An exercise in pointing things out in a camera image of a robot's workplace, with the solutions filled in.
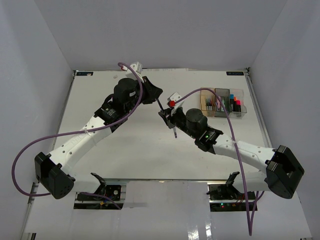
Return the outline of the purple gel pen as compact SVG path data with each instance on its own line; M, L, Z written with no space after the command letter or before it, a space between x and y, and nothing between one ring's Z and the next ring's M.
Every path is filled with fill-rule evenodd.
M177 131L176 131L176 127L171 123L171 112L172 112L172 107L168 107L166 109L164 109L164 107L162 106L160 100L157 98L156 102L158 103L158 106L160 107L160 111L158 112L158 115L161 117L161 119L164 121L164 123L166 124L166 126L169 129L173 130L174 133L174 138L177 139L178 135L177 135Z

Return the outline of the pink translucent correction tape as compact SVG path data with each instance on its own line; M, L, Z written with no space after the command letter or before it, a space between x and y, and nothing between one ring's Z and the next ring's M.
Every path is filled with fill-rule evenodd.
M220 103L218 97L215 97L215 107L216 107L216 111L217 111L217 112L220 112L220 111L221 111L221 103Z

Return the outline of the green translucent correction tape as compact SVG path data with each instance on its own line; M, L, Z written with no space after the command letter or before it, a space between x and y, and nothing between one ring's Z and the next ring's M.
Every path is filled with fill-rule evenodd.
M221 110L221 112L224 112L224 107L225 107L225 100L224 100L224 98L223 97L221 97L220 98L220 100L221 100L221 107L220 107L220 110Z

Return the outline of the blue cap black highlighter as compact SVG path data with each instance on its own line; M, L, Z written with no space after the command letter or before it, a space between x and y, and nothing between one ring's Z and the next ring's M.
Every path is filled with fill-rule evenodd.
M230 104L230 110L232 112L235 112L236 111L236 107L235 107L235 97L233 94L230 94L229 95L229 104Z

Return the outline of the orange cap black highlighter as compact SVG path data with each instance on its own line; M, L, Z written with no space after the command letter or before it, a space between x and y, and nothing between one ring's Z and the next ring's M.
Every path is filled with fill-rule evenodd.
M239 100L236 97L233 98L233 111L234 112L241 111L241 105L239 104Z

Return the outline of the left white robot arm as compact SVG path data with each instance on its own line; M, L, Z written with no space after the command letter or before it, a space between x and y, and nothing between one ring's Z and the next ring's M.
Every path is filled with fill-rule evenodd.
M55 198L65 197L75 184L70 173L76 163L99 141L111 135L127 121L127 115L135 106L154 103L163 90L153 85L144 76L142 83L131 78L122 78L103 104L81 129L64 144L48 154L40 152L34 159L37 180Z

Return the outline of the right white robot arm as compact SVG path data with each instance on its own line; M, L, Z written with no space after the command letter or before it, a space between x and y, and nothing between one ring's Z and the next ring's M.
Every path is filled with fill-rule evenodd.
M158 112L168 128L178 128L192 139L202 151L225 156L256 168L246 174L246 186L250 192L270 191L291 199L305 173L304 168L289 147L256 146L244 141L234 142L221 130L208 125L208 119L197 108L167 108Z

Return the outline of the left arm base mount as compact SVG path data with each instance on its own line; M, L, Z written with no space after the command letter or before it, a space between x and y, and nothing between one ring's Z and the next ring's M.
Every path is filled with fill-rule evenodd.
M105 185L92 195L77 193L73 208L76 210L121 210L124 205L121 185Z

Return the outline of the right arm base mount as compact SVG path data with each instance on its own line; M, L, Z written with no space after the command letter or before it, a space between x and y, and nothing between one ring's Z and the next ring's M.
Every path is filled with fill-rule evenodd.
M238 191L233 183L240 172L233 172L225 182L208 183L206 195L209 198L210 211L213 212L245 212L245 194Z

